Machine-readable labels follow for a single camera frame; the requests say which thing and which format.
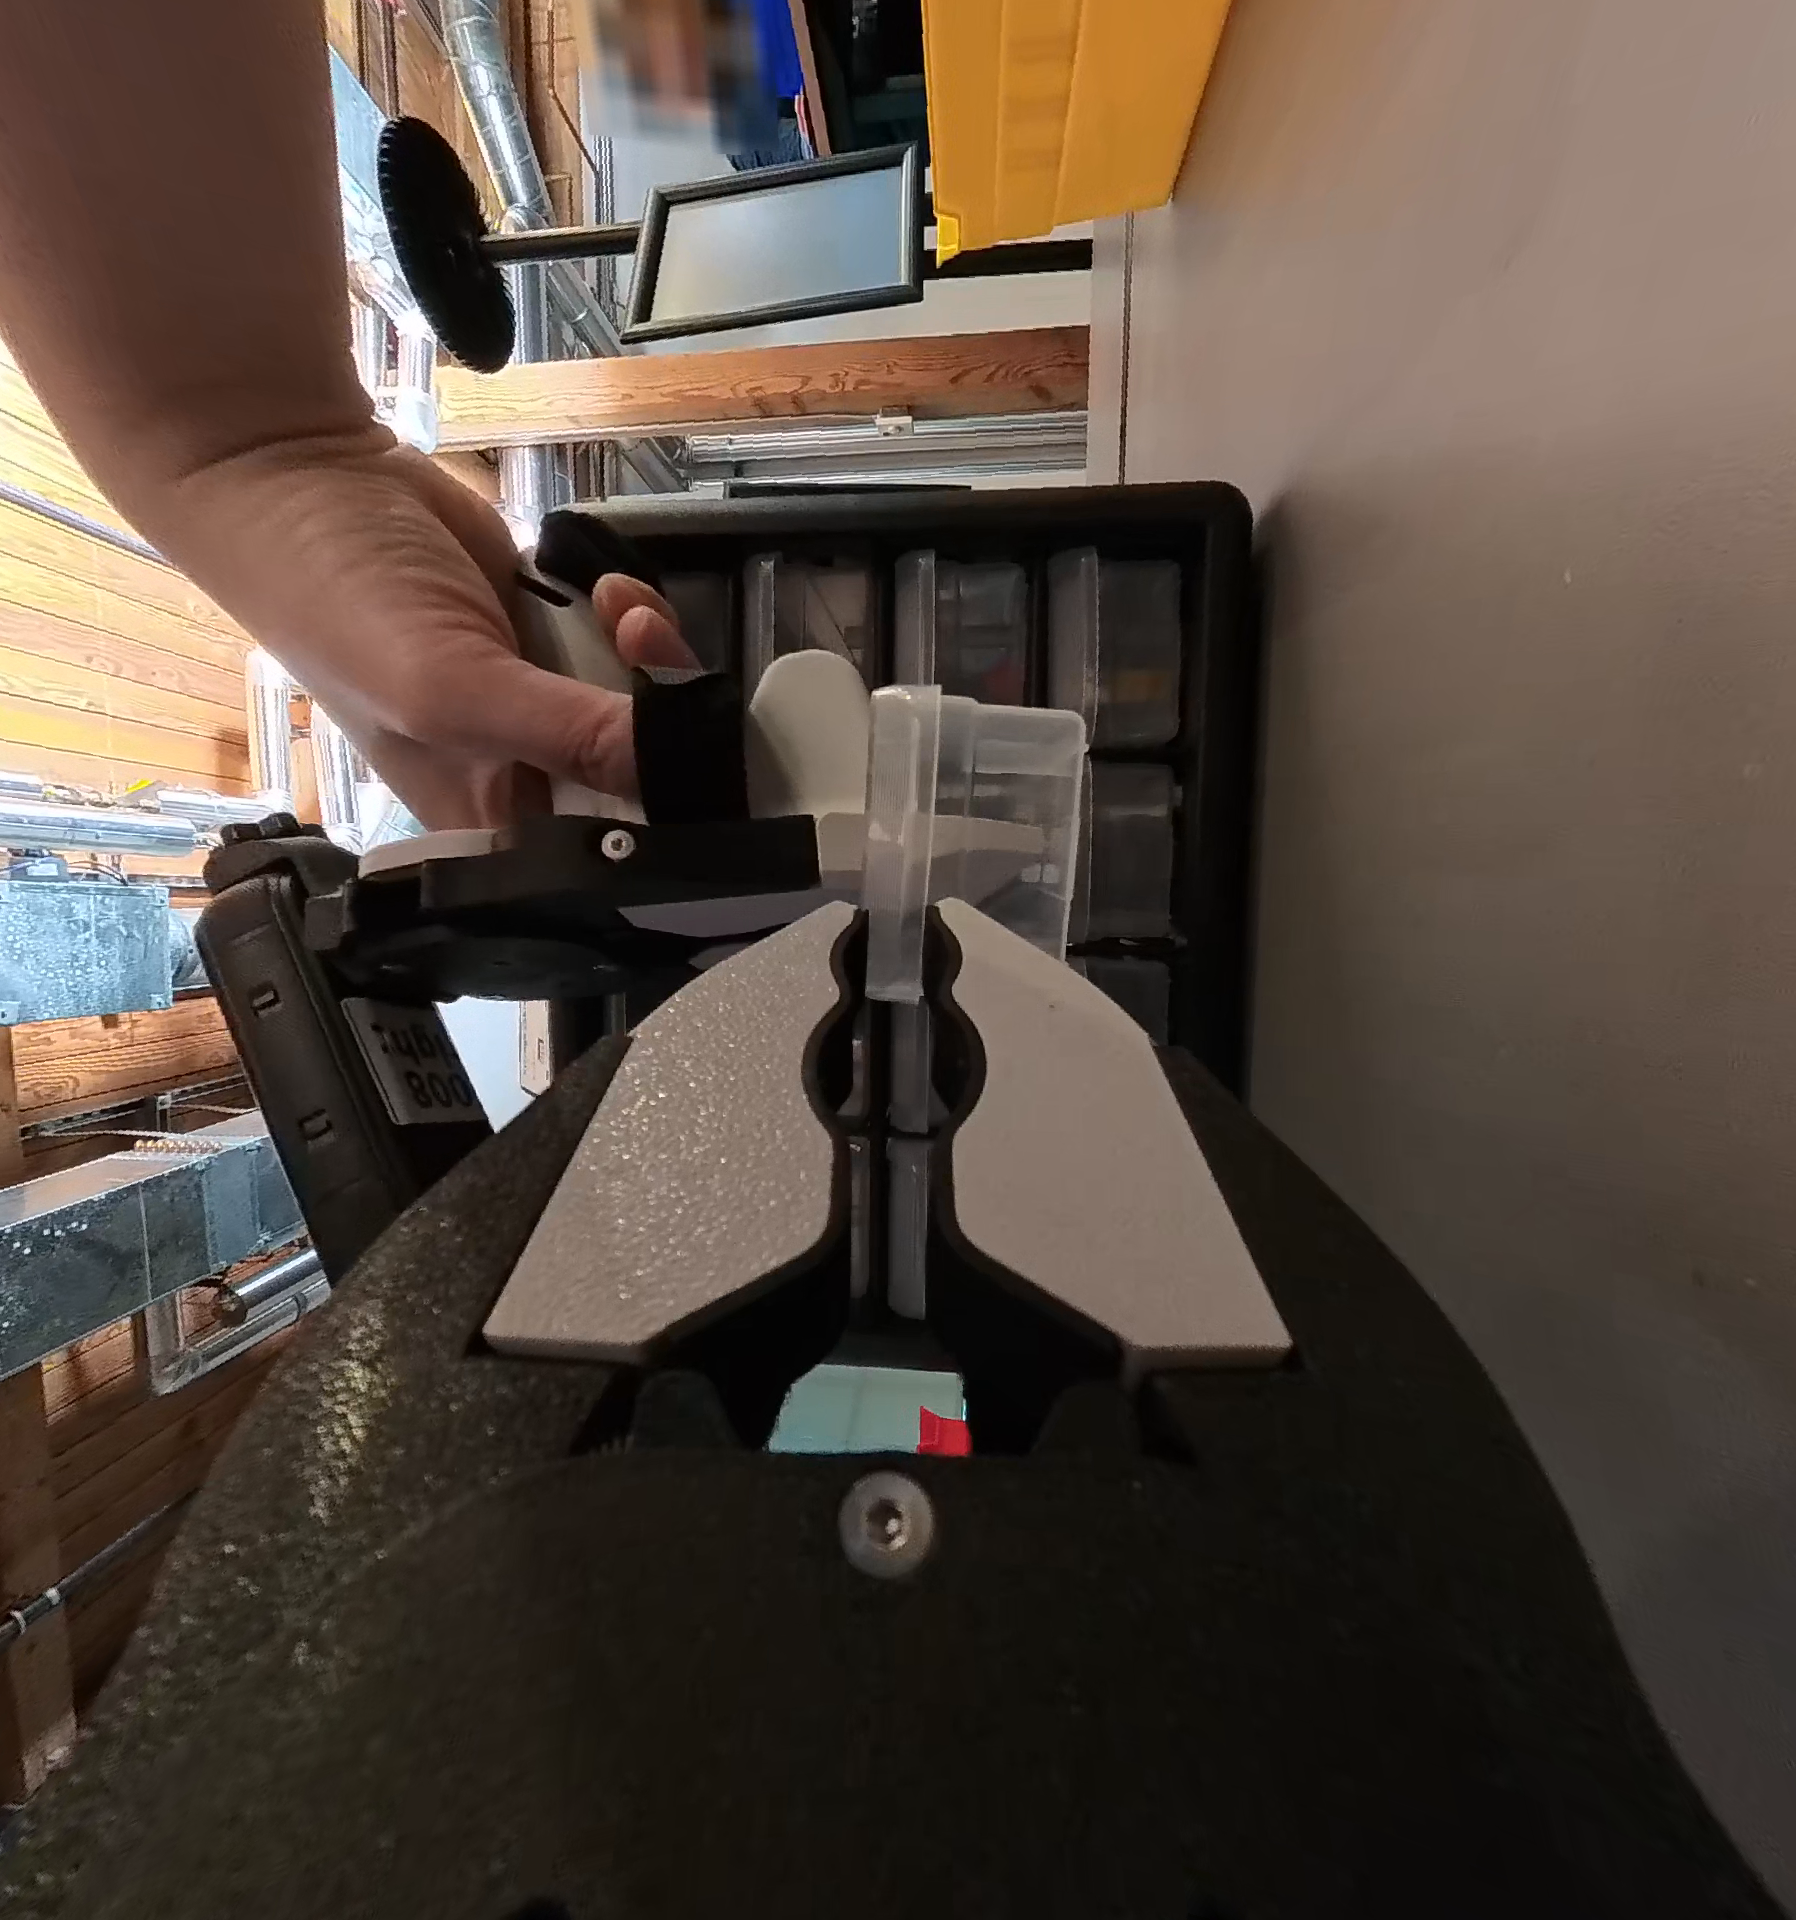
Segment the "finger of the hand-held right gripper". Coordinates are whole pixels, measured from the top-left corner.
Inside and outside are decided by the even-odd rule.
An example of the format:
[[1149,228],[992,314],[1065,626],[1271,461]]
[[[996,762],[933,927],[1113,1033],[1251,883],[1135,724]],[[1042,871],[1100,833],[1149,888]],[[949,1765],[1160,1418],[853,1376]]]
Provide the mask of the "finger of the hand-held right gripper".
[[784,926],[826,902],[859,902],[864,877],[859,871],[826,871],[817,878],[773,878],[742,883],[723,878],[679,878],[679,877],[633,877],[616,878],[616,919],[626,926],[626,950],[655,960],[694,960],[701,950],[732,950],[767,938]]
[[742,712],[750,820],[812,816],[826,835],[864,833],[869,684],[831,648],[773,662]]

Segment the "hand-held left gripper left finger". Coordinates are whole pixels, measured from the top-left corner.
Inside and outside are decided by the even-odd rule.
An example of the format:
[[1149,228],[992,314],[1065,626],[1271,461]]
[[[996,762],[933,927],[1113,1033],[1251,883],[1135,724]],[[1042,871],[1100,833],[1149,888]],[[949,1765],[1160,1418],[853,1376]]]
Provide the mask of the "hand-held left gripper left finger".
[[655,1006],[597,1103],[482,1337],[506,1360],[655,1364],[817,1264],[850,1154],[817,1097],[847,1010],[826,902]]

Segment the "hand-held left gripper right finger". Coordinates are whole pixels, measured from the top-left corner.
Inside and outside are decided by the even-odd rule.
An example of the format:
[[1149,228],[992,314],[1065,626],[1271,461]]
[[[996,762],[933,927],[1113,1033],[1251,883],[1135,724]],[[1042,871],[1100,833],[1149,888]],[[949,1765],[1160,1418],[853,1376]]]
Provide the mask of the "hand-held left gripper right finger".
[[1107,1332],[1124,1373],[1275,1366],[1294,1332],[1149,1033],[982,908],[937,908],[949,1016],[976,1043],[952,1238]]

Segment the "clear plastic drawer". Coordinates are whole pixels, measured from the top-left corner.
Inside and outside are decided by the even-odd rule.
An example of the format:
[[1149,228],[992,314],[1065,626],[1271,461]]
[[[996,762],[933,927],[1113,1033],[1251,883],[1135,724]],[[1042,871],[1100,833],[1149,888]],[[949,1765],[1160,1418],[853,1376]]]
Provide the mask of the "clear plastic drawer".
[[930,908],[960,901],[1020,941],[1065,960],[1081,878],[1085,718],[996,708],[937,684],[869,701],[864,996],[888,1045],[888,1257],[886,1300],[930,1318],[933,1089]]

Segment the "black drawer cabinet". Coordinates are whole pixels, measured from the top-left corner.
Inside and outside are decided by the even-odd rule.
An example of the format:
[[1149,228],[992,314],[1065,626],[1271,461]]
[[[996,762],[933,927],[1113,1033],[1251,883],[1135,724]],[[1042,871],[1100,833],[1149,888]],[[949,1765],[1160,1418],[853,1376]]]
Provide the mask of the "black drawer cabinet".
[[538,569],[593,590],[626,571],[661,590],[673,569],[732,569],[750,552],[864,557],[949,549],[955,557],[1160,557],[1181,569],[1181,781],[1170,883],[1170,1033],[1230,1097],[1251,1083],[1251,847],[1260,781],[1260,580],[1253,515],[1230,482],[732,482],[587,502],[547,518]]

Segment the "yellow plastic bin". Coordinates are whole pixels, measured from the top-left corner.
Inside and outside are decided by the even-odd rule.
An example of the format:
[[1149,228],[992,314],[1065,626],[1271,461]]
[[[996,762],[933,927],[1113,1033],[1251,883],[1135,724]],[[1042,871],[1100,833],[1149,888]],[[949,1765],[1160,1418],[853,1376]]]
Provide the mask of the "yellow plastic bin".
[[1226,0],[930,0],[937,265],[1165,204]]

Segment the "person's right forearm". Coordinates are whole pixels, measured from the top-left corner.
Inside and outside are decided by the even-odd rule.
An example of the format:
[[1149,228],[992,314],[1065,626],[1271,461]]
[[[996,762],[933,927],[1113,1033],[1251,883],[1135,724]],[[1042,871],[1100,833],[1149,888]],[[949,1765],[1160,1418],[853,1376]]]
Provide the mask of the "person's right forearm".
[[350,360],[321,5],[0,0],[0,339],[184,571],[385,450]]

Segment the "person's right hand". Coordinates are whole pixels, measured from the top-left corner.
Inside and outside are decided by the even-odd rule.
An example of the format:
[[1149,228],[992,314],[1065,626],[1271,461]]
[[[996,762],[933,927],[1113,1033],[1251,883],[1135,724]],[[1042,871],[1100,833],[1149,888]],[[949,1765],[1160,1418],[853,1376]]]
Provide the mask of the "person's right hand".
[[191,468],[144,532],[426,833],[506,824],[547,813],[557,781],[640,796],[629,693],[522,662],[506,524],[381,426]]

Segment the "wooden ceiling beam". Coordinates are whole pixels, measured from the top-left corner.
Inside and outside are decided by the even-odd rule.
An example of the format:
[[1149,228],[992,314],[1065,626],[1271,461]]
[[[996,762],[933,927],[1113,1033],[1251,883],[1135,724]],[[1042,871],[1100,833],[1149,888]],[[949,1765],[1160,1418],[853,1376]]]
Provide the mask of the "wooden ceiling beam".
[[1074,414],[1088,404],[1088,326],[445,365],[435,404],[439,450]]

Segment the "dark panel on stand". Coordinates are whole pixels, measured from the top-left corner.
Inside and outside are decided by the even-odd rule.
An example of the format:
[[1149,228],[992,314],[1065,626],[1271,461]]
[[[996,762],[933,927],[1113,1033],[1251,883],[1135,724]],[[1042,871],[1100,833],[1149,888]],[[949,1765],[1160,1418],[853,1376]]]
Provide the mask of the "dark panel on stand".
[[655,185],[622,340],[684,340],[921,304],[920,143]]

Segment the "black round ribbed disc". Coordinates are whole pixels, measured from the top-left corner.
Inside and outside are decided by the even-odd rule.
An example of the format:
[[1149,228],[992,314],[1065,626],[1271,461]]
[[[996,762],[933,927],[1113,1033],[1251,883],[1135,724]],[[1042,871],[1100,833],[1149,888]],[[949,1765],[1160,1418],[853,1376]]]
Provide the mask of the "black round ribbed disc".
[[435,340],[471,372],[501,372],[516,306],[487,261],[487,221],[465,162],[426,119],[393,119],[377,138],[377,193],[399,278]]

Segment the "metal air duct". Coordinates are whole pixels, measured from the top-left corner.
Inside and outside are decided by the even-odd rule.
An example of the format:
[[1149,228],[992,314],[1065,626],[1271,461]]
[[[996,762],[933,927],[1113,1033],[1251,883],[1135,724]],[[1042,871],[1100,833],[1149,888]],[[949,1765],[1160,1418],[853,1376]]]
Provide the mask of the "metal air duct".
[[0,1382],[137,1324],[165,1399],[327,1300],[260,1116],[0,1186]]
[[0,1026],[165,1010],[204,987],[198,908],[165,883],[0,877]]

